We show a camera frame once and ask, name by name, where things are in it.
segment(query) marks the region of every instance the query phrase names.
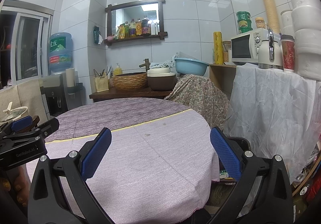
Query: stacked green tubs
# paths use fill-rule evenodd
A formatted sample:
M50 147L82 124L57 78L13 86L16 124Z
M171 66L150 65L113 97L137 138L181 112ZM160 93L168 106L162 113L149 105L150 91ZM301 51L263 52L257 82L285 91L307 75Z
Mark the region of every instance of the stacked green tubs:
M251 14L247 11L239 11L236 13L238 18L239 32L245 33L252 29Z

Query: dish soap bottle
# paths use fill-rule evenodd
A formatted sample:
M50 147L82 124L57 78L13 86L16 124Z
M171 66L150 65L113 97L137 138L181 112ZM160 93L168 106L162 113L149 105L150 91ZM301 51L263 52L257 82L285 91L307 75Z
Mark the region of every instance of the dish soap bottle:
M129 37L130 38L136 37L136 22L133 18L132 18L132 21L130 22L130 26L129 26Z
M136 22L136 36L141 36L142 35L142 22L140 18L138 18Z
M120 66L117 63L117 67L114 69L113 75L121 75L123 73L122 69L120 68Z
M149 36L150 35L150 24L148 24L149 19L147 16L144 16L144 19L142 20L142 35L143 36Z
M129 24L128 21L125 22L125 38L129 38Z

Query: pot lid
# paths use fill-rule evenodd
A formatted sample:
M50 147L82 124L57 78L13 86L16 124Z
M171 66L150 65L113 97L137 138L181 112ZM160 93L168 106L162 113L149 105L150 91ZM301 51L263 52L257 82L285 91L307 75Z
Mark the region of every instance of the pot lid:
M147 71L147 75L149 74L164 74L169 73L171 69L169 67L158 67L158 68L151 68Z
M17 117L20 117L24 112L28 110L27 106L21 106L11 110L11 106L12 102L9 103L7 109L3 110L5 114L0 117L1 124L14 120Z
M148 77L162 77L162 76L176 76L175 72L159 73L159 74L147 74Z

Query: white cloth cover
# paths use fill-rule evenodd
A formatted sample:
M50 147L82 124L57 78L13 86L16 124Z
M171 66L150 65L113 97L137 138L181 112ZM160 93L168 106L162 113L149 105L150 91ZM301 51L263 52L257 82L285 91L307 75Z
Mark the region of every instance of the white cloth cover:
M321 82L281 70L238 66L224 133L249 140L256 156L284 159L290 182L321 133Z

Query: plastic wrap roll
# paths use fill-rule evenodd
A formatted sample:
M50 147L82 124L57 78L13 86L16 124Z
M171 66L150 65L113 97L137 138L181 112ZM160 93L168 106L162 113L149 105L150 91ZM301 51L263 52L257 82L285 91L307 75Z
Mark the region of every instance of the plastic wrap roll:
M274 0L263 0L269 27L276 34L280 33L280 22Z
M220 31L216 31L213 33L214 37L214 63L215 64L223 64L223 41L222 41L222 33Z

